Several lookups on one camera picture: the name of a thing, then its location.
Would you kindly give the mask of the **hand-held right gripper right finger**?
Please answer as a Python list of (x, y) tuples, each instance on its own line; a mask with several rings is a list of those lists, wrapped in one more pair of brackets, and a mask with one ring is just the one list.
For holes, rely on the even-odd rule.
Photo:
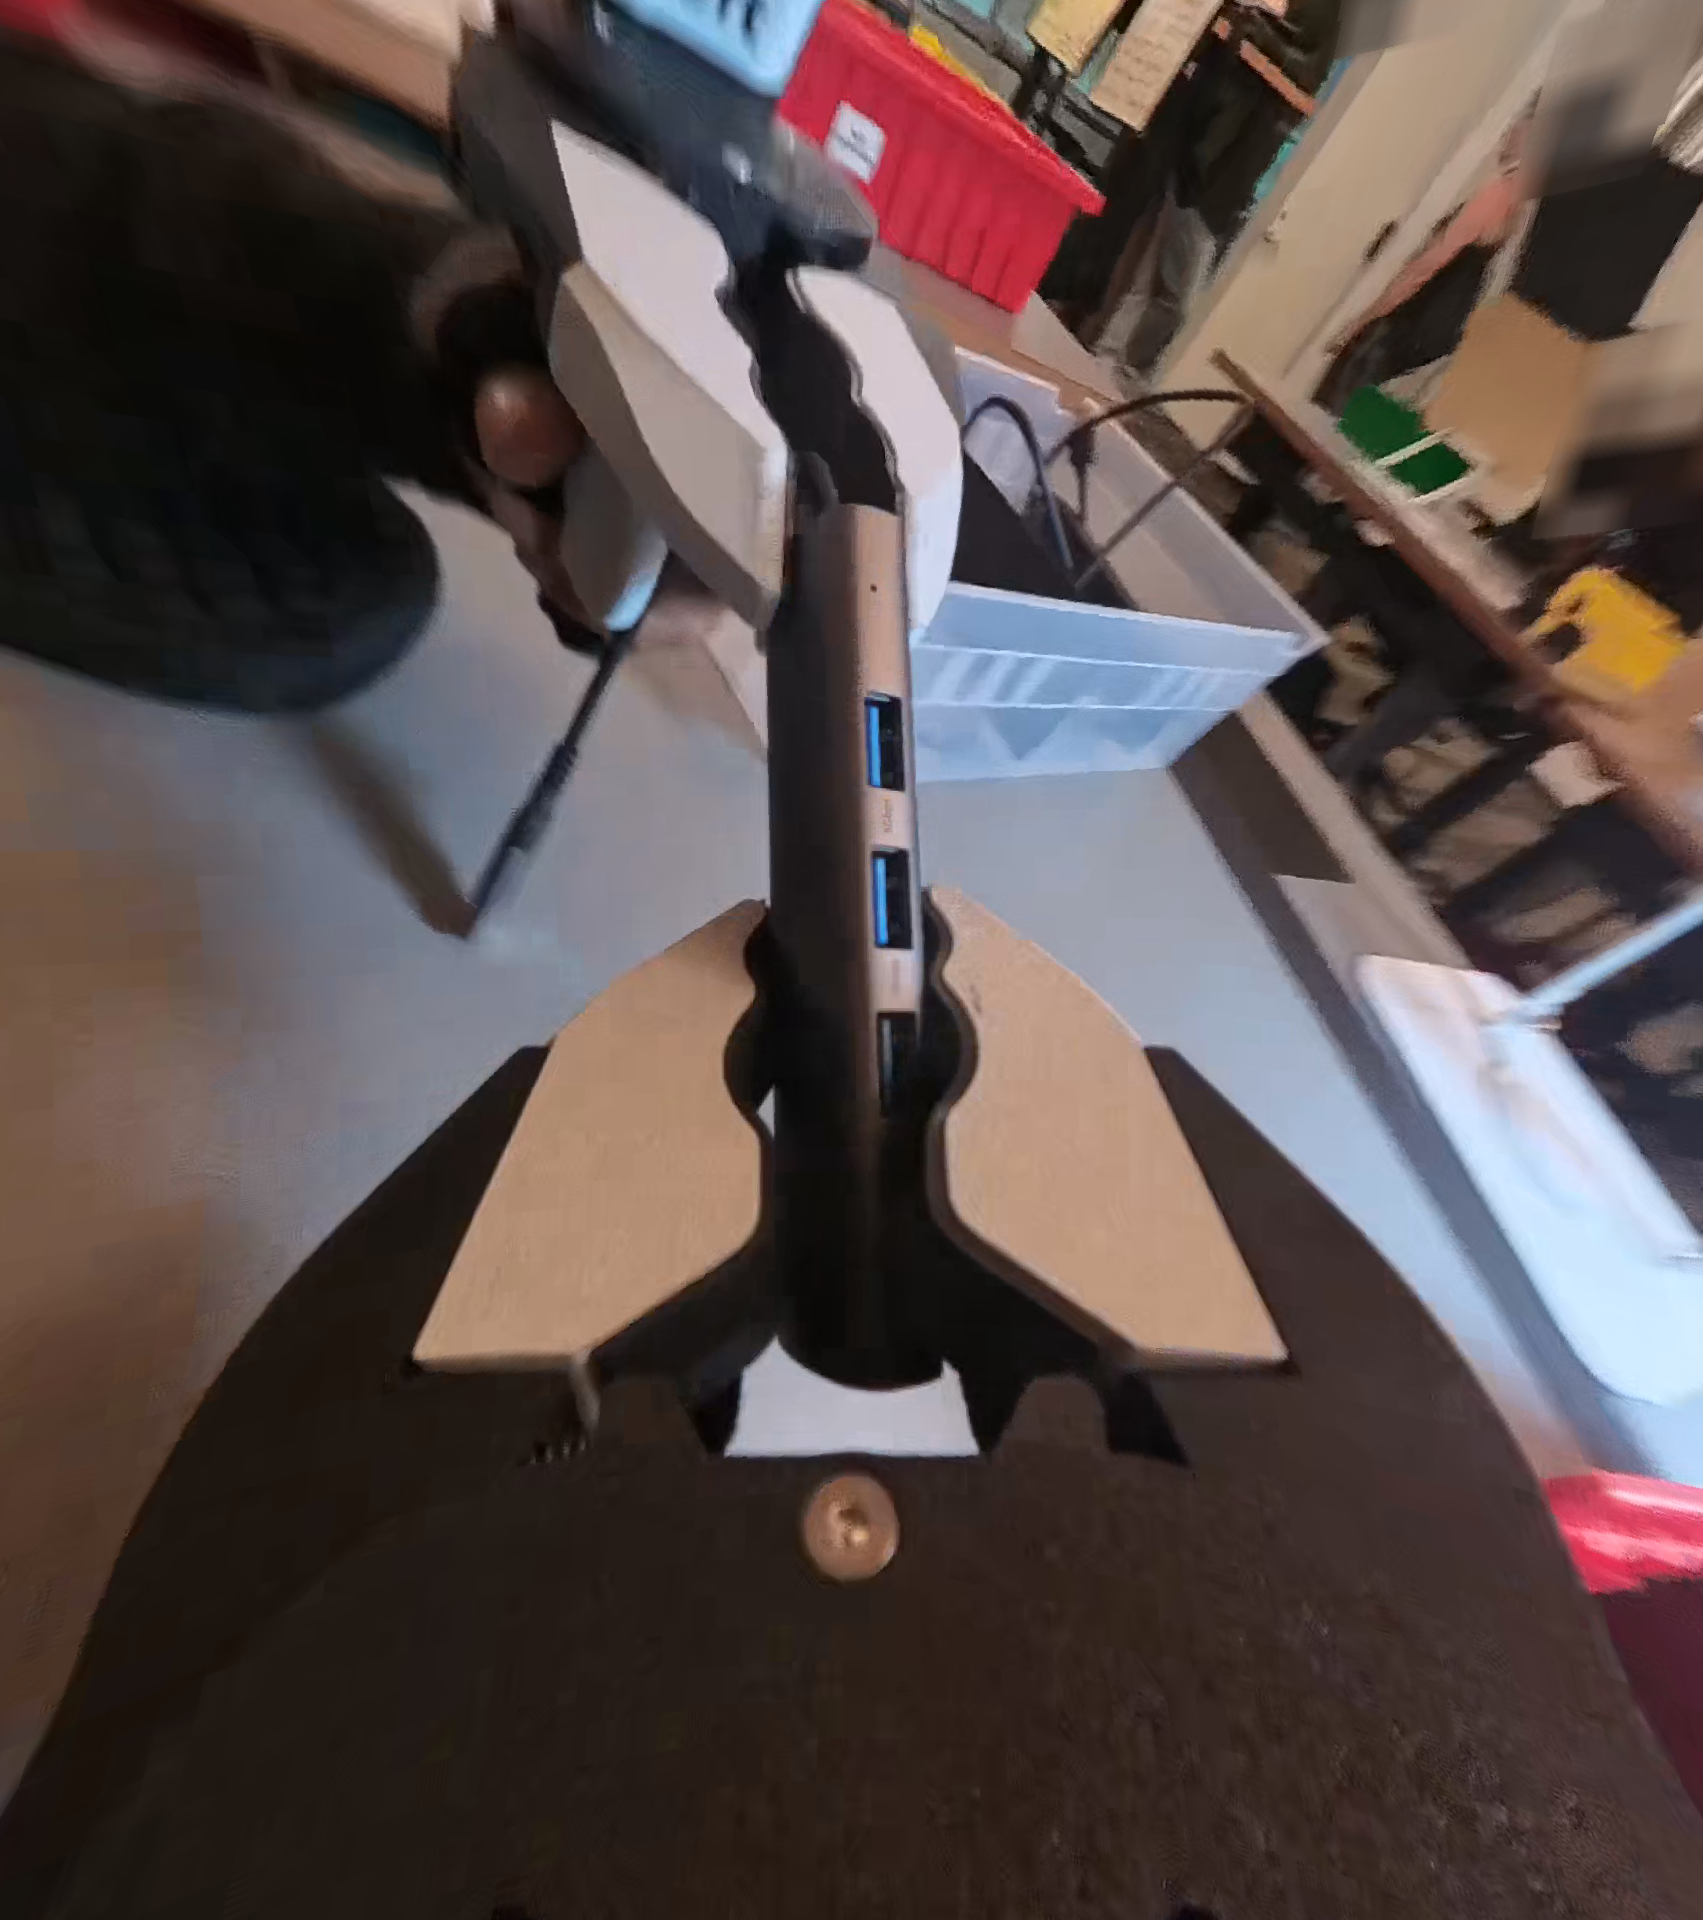
[(926, 907), (956, 1033), (928, 1202), (962, 1261), (942, 1316), (978, 1446), (1032, 1384), (1078, 1381), (1106, 1430), (1174, 1455), (1158, 1381), (1274, 1376), (1290, 1347), (1128, 1021), (958, 888)]

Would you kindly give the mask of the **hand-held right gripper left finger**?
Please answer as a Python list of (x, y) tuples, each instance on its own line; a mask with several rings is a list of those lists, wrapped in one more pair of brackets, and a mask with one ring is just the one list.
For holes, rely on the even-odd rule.
[(696, 1296), (768, 1213), (732, 1074), (766, 918), (740, 901), (560, 1029), (420, 1327), (420, 1372), (560, 1381), (594, 1426), (616, 1379), (676, 1371)]

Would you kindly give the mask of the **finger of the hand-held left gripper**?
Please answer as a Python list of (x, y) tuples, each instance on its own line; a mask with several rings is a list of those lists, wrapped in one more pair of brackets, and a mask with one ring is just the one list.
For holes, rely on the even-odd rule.
[(884, 444), (906, 536), (908, 637), (936, 621), (952, 584), (964, 505), (956, 360), (934, 330), (880, 286), (840, 270), (804, 272), (804, 313), (846, 354), (856, 413)]
[(636, 162), (554, 128), (576, 261), (548, 363), (588, 438), (560, 559), (584, 616), (632, 630), (680, 560), (752, 628), (784, 594), (790, 456), (722, 296), (720, 230)]

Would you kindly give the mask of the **clear plastic bin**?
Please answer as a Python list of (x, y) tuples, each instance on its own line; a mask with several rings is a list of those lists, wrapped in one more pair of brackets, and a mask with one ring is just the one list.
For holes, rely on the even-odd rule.
[(1028, 518), (1058, 513), (1136, 609), (954, 584), (912, 644), (918, 777), (982, 782), (1166, 770), (1316, 660), (1326, 633), (1232, 538), (1200, 489), (1212, 462), (1160, 462), (1126, 420), (1078, 425), (1056, 383), (958, 350), (962, 446)]

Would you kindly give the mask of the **grey slim USB hub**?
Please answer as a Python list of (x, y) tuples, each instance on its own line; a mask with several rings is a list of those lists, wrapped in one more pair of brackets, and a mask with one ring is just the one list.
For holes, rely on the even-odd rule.
[(898, 516), (802, 510), (768, 642), (772, 1233), (782, 1338), (856, 1388), (934, 1381), (912, 1305), (922, 860)]

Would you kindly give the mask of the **person's left hand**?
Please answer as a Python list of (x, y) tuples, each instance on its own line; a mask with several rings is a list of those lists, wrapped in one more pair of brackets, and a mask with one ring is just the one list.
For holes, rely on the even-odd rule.
[(562, 644), (594, 655), (602, 628), (578, 603), (560, 545), (566, 489), (588, 441), (542, 371), (508, 367), (476, 395), (476, 476), (490, 518), (510, 536)]

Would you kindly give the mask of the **red crate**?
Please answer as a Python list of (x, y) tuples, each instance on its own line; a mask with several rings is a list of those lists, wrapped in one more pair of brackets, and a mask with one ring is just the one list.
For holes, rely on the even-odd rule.
[(820, 7), (778, 115), (864, 192), (888, 250), (1006, 313), (1104, 210), (1004, 103), (866, 5)]

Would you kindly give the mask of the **pale board on easel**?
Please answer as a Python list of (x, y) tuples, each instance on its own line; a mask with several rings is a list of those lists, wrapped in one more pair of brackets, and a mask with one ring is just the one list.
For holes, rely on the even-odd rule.
[(1128, 2), (1040, 2), (1026, 25), (1036, 50), (1058, 62), (1076, 78), (1110, 34), (1112, 25)]
[(1090, 100), (1128, 132), (1144, 132), (1222, 2), (1144, 2), (1116, 41)]

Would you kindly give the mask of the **wooden office table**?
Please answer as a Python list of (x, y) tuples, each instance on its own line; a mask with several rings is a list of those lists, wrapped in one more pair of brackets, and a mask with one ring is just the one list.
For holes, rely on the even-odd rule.
[(1583, 749), (1637, 826), (1703, 877), (1703, 642), (1637, 692), (1597, 694), (1569, 680), (1493, 603), (1483, 556), (1465, 555), (1463, 536), (1447, 536), (1423, 503), (1368, 467), (1320, 408), (1280, 398), (1222, 350), (1210, 363), (1242, 411), (1274, 433), (1350, 518), (1382, 532), (1398, 562), (1469, 637), (1473, 655), (1503, 679), (1541, 744)]

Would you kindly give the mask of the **green bin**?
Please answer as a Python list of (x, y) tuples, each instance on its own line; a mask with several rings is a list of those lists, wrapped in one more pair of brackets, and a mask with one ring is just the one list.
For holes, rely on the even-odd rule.
[(1364, 387), (1338, 417), (1338, 433), (1386, 484), (1416, 501), (1443, 501), (1473, 478), (1465, 454), (1398, 396)]

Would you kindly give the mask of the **tan and black chair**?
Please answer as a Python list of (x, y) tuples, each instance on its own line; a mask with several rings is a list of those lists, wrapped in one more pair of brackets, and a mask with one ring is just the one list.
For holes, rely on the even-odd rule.
[(1425, 408), (1507, 523), (1543, 494), (1583, 425), (1601, 350), (1623, 340), (1703, 208), (1703, 173), (1649, 153), (1539, 198), (1501, 295), (1479, 303)]

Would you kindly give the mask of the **yellow bin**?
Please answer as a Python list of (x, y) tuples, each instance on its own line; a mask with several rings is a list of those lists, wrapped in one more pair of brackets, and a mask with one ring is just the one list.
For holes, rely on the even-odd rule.
[(1565, 692), (1621, 706), (1683, 657), (1679, 619), (1611, 569), (1571, 572), (1525, 628), (1525, 647)]

